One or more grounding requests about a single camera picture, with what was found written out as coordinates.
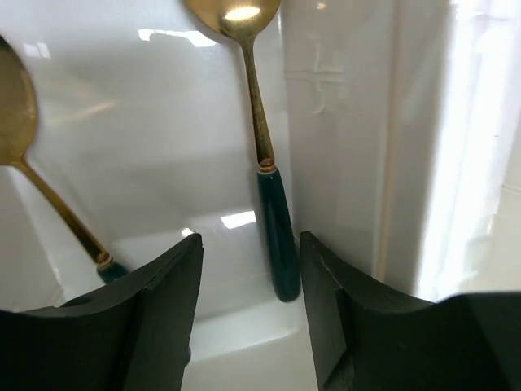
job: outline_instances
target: spoon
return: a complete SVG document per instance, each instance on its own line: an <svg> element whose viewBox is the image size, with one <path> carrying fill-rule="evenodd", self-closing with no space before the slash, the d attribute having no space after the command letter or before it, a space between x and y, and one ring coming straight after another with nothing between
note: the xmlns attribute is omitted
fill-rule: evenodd
<svg viewBox="0 0 521 391"><path fill-rule="evenodd" d="M282 179L262 106L253 59L256 36L273 19L281 0L186 0L188 7L209 28L234 39L243 49L253 115L257 181L265 219L274 289L281 301L293 301L300 293L300 273L295 240L287 210Z"/></svg>
<svg viewBox="0 0 521 391"><path fill-rule="evenodd" d="M37 103L33 83L9 44L0 37L0 165L21 171L49 200L96 264L105 283L128 271L80 222L72 210L29 166L26 152L37 131Z"/></svg>

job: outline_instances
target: white ceramic surface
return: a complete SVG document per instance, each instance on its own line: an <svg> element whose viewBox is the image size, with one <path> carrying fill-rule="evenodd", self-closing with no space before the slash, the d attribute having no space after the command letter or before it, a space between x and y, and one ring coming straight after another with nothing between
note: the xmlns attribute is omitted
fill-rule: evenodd
<svg viewBox="0 0 521 391"><path fill-rule="evenodd" d="M521 123L512 148L497 214L486 235L474 245L485 247L482 257L473 257L477 263L474 273L462 283L465 291L519 291L521 290Z"/></svg>
<svg viewBox="0 0 521 391"><path fill-rule="evenodd" d="M521 3L290 1L282 19L295 229L427 300L486 278Z"/></svg>
<svg viewBox="0 0 521 391"><path fill-rule="evenodd" d="M202 234L204 269L183 389L261 390L269 378L273 390L315 390L303 301L277 301L256 220L239 47L206 29L181 0L7 0L0 3L0 34L37 92L40 127L29 161L117 261L136 268L192 231ZM278 17L255 51L291 209ZM45 250L64 298L100 286L49 205L21 175L10 175L28 211L24 224L36 231L20 239ZM37 261L45 261L42 251ZM243 368L240 380L237 361L257 366Z"/></svg>

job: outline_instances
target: gold spoon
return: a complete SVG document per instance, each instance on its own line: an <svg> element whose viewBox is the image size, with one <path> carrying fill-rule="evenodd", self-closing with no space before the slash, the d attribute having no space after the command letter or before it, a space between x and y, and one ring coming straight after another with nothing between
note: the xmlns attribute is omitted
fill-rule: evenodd
<svg viewBox="0 0 521 391"><path fill-rule="evenodd" d="M275 166L274 149L257 81L253 43L273 19L281 0L186 0L188 7L217 33L234 39L243 49L252 104L260 201L265 218L269 259L275 292L282 301L300 293L295 240L282 179Z"/></svg>
<svg viewBox="0 0 521 391"><path fill-rule="evenodd" d="M0 37L0 165L20 170L42 192L94 260L105 283L128 272L81 223L72 210L29 166L26 152L37 131L37 103L29 74Z"/></svg>

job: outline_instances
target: green spoon handle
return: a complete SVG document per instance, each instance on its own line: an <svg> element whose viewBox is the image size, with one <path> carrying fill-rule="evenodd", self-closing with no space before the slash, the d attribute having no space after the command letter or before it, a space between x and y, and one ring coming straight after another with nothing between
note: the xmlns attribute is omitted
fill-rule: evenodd
<svg viewBox="0 0 521 391"><path fill-rule="evenodd" d="M259 172L257 180L275 293L281 301L294 301L300 294L300 272L280 172L276 167Z"/></svg>

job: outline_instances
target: gold metal shaft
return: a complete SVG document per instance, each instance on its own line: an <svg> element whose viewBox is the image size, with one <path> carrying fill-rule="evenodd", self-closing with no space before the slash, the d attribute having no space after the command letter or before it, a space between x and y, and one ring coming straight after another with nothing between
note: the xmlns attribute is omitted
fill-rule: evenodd
<svg viewBox="0 0 521 391"><path fill-rule="evenodd" d="M90 233L89 229L83 225L80 219L63 202L59 195L31 168L25 156L21 156L20 161L13 165L24 173L34 186L42 192L98 267L103 267L112 261L112 257L108 251L98 242L94 235Z"/></svg>
<svg viewBox="0 0 521 391"><path fill-rule="evenodd" d="M243 43L241 47L243 48L247 83L250 90L257 163L259 164L260 171L270 172L275 168L274 148L271 144L271 137L269 136L268 122L266 121L261 90L256 75L253 40Z"/></svg>

